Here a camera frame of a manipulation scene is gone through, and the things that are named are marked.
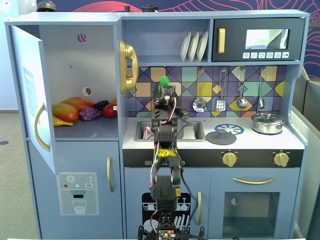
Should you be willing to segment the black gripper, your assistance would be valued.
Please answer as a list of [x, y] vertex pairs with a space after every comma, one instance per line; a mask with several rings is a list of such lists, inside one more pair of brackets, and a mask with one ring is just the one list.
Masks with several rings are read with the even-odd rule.
[[174, 86], [164, 86], [163, 89], [165, 91], [173, 92], [170, 94], [166, 93], [165, 95], [162, 95], [161, 86], [156, 86], [153, 91], [154, 108], [172, 111], [175, 105], [174, 111], [179, 112], [181, 110], [181, 101], [177, 93], [174, 91]]

